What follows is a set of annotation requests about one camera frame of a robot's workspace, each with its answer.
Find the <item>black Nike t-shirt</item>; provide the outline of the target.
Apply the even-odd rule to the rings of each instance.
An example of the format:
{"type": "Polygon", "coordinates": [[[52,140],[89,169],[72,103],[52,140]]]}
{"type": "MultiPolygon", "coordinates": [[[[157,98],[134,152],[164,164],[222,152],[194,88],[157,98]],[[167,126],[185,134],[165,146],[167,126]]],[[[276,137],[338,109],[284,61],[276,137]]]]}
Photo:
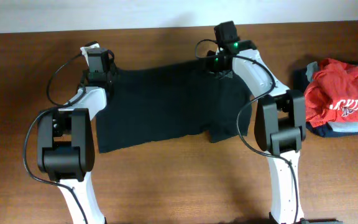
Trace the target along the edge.
{"type": "Polygon", "coordinates": [[[101,153],[208,132],[216,143],[236,136],[239,110],[251,92],[232,71],[211,72],[204,63],[119,70],[112,97],[96,115],[101,153]]]}

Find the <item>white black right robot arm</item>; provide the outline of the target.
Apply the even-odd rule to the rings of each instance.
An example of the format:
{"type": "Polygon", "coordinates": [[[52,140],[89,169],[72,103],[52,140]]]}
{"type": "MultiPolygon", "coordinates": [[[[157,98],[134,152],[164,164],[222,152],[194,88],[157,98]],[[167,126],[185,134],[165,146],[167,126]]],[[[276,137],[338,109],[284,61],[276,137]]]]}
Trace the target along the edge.
{"type": "Polygon", "coordinates": [[[247,85],[257,103],[255,153],[268,160],[272,186],[272,223],[305,223],[301,208],[298,163],[306,138],[305,98],[279,81],[256,45],[242,40],[232,21],[214,27],[217,50],[208,54],[216,68],[228,68],[247,85]]]}

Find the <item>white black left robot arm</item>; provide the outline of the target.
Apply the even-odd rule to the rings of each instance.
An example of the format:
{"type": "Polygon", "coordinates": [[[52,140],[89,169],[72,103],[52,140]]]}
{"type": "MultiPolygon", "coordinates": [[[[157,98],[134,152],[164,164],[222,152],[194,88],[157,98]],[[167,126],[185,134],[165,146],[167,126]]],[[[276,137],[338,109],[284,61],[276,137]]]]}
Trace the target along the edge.
{"type": "Polygon", "coordinates": [[[37,123],[37,166],[45,183],[58,187],[73,223],[105,223],[95,196],[95,149],[91,122],[105,109],[116,75],[114,54],[92,42],[78,54],[86,60],[78,90],[67,102],[41,112],[37,123]]]}

